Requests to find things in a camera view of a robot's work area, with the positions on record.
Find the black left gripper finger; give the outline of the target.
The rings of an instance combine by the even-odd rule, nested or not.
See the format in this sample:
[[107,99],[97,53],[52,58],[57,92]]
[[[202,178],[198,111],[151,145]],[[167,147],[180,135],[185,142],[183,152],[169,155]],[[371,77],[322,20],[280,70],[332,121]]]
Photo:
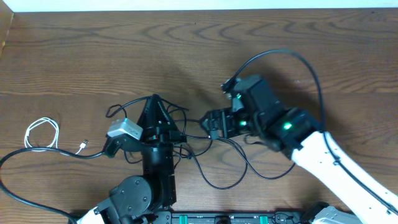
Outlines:
[[155,117],[157,120],[157,125],[161,128],[177,131],[178,127],[173,121],[173,119],[168,114],[162,99],[159,95],[155,95]]
[[154,96],[150,96],[144,105],[142,113],[137,121],[137,124],[142,128],[149,128],[153,126],[155,121],[154,115]]

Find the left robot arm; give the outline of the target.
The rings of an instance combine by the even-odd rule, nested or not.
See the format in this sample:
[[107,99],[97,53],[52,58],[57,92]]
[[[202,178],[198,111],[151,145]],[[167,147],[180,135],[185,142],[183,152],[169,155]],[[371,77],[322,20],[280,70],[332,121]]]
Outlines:
[[109,191],[109,197],[89,210],[78,223],[152,223],[159,211],[176,201],[174,147],[187,141],[168,114],[163,99],[145,97],[137,121],[117,119],[106,133],[103,147],[112,158],[119,150],[140,152],[142,175],[125,178]]

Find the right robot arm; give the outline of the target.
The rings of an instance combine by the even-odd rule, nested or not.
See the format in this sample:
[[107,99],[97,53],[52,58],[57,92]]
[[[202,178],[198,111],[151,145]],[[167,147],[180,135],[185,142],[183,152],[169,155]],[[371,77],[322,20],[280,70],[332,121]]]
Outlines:
[[397,195],[355,163],[304,110],[211,110],[200,119],[200,125],[212,139],[257,136],[265,146],[314,175],[361,222],[397,223]]

